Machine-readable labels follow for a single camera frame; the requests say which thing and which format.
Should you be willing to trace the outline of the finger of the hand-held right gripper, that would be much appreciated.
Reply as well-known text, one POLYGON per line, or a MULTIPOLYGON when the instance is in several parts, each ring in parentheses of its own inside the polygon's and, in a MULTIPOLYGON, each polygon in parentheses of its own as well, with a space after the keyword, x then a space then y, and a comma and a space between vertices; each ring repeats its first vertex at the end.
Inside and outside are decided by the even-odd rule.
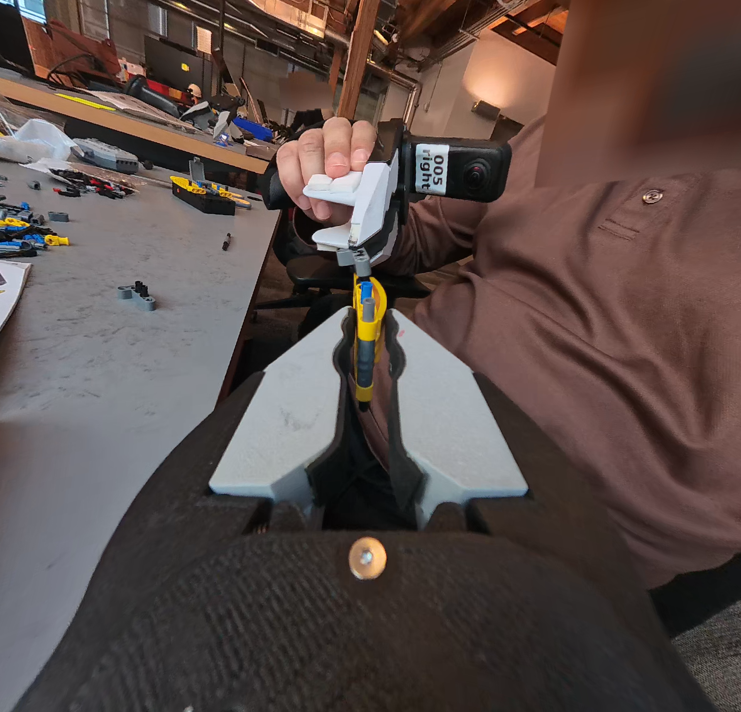
POLYGON ((370 264, 372 267, 384 263, 393 254, 404 221, 401 203, 391 202, 384 214, 382 226, 370 239, 370 264))
POLYGON ((364 250, 368 256, 378 256, 380 248, 374 242, 381 240, 386 213, 399 181, 399 161, 368 162, 362 171, 355 193, 353 213, 350 218, 349 249, 364 250))

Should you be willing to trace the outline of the computer monitor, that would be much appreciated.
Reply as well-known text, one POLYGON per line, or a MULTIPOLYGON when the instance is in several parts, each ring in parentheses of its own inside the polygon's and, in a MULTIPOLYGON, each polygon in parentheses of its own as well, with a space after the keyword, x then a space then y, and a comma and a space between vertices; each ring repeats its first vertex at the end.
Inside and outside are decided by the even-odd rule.
POLYGON ((211 82, 210 59, 203 53, 160 37, 144 37, 147 73, 153 80, 178 91, 190 85, 208 90, 211 82))

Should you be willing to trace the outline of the pile of small bricks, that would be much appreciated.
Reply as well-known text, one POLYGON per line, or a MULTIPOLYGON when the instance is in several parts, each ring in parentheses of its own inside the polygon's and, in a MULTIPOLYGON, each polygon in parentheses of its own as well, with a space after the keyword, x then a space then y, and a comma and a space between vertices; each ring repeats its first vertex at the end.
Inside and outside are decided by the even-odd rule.
POLYGON ((26 202, 1 202, 1 259, 31 258, 50 248, 70 246, 66 236, 47 225, 45 217, 26 202))

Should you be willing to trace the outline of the black yellow brick block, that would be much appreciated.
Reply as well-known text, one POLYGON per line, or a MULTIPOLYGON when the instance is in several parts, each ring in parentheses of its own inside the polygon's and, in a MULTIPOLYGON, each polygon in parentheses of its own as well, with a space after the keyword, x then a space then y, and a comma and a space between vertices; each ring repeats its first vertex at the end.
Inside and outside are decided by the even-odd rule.
POLYGON ((219 183, 174 175, 170 180, 173 196, 203 214, 233 217, 237 208, 252 208, 248 199, 219 183))

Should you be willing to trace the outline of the yellow brick assembly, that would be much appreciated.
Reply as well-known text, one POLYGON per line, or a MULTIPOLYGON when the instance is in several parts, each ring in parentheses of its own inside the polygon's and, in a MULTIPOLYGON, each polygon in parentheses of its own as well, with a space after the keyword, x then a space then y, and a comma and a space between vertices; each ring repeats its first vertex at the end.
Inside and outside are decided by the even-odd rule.
POLYGON ((354 274, 353 309, 355 398, 360 411, 367 411, 374 395, 374 370, 381 355, 381 338, 387 311, 387 294, 374 277, 354 274))

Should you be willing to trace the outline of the person's right forearm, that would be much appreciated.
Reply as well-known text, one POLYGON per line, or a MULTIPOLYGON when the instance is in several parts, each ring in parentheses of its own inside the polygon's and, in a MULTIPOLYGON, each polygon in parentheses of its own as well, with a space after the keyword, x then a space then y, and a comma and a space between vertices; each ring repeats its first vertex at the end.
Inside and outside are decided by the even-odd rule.
POLYGON ((410 205, 391 256, 378 267, 390 275, 411 277, 469 256, 483 260, 502 247, 521 218, 520 207, 508 200, 482 204, 425 198, 410 205))

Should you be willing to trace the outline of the white plastic bag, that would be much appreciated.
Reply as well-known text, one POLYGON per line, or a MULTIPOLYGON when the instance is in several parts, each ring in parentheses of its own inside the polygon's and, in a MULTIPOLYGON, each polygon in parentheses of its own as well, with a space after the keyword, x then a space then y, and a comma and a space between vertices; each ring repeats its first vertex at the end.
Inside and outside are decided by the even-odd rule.
POLYGON ((41 119, 27 121, 11 136, 1 137, 1 159, 27 164, 43 159, 69 161, 81 148, 57 126, 41 119))

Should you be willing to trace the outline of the small blue tray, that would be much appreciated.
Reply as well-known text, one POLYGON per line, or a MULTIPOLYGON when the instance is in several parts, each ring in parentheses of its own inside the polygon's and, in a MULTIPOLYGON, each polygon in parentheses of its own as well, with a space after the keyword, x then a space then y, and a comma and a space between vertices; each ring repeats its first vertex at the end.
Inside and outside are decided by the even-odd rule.
POLYGON ((261 140, 265 143, 273 143, 272 130, 263 124, 254 123, 240 116, 234 117, 233 124, 242 132, 251 134, 251 136, 256 140, 261 140))

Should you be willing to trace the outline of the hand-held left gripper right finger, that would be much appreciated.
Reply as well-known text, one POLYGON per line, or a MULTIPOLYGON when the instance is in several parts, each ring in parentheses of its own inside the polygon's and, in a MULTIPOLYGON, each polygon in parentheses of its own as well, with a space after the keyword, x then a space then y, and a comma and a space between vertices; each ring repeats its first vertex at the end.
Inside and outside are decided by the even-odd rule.
POLYGON ((423 528, 440 504, 526 495, 474 372, 397 310, 384 326, 388 465, 401 509, 423 528))

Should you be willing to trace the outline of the tall wooden pillar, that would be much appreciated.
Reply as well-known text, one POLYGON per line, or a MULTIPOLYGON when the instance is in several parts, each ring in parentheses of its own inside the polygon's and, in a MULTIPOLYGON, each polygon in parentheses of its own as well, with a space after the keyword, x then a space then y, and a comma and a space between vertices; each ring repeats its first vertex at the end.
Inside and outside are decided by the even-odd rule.
POLYGON ((359 0, 337 109, 338 116, 348 120, 353 120, 356 114, 380 1, 359 0))

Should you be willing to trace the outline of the black white device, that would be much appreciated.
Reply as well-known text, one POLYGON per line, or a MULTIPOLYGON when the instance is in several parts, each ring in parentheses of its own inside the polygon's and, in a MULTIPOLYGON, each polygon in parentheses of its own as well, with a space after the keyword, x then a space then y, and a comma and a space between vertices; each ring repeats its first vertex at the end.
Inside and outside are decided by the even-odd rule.
POLYGON ((245 109, 245 99, 240 96, 219 95, 191 106, 179 118, 203 132, 211 133, 214 143, 243 144, 245 137, 234 124, 239 111, 245 109))

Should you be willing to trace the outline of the person's right hand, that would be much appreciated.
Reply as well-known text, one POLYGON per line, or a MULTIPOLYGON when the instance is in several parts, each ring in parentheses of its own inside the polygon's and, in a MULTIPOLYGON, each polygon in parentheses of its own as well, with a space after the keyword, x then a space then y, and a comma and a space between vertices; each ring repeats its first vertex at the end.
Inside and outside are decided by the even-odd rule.
POLYGON ((322 127, 305 130, 297 140, 284 143, 276 152, 276 166, 286 194, 312 220, 333 226, 347 223, 352 214, 350 207, 309 198, 303 188, 315 174, 336 180, 351 171, 363 171, 376 136, 372 123, 351 123, 334 116, 322 127))

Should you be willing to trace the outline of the grey desk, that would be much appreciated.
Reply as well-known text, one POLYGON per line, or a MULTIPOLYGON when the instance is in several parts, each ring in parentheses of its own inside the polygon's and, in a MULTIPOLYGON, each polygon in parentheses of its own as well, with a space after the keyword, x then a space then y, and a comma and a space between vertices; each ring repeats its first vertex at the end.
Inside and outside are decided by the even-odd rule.
POLYGON ((2 330, 1 707, 65 633, 119 520, 217 404, 271 248, 261 201, 203 215, 145 184, 66 198, 2 165, 7 201, 63 211, 69 247, 32 259, 2 330), (231 233, 227 252, 222 243, 231 233), (119 300, 140 280, 156 310, 119 300))

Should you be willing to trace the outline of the wooden-edged background table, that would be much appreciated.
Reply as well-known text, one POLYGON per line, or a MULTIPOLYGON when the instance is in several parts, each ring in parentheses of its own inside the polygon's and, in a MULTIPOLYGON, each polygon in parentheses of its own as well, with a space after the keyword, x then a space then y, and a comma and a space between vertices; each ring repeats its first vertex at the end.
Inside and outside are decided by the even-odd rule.
POLYGON ((66 120, 94 124, 99 128, 198 156, 202 160, 210 160, 256 174, 264 173, 275 153, 269 145, 258 146, 254 143, 219 146, 213 142, 209 134, 187 133, 120 111, 109 111, 103 108, 102 102, 93 97, 90 100, 78 101, 75 96, 59 96, 51 87, 7 69, 2 69, 1 93, 9 100, 63 116, 66 120))

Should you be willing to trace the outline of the open instruction booklet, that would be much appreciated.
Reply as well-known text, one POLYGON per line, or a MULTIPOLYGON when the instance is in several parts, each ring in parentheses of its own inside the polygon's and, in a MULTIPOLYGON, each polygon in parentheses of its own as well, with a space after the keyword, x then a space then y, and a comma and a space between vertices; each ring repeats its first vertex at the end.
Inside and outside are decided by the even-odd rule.
POLYGON ((1 260, 1 330, 21 299, 31 268, 31 263, 1 260))

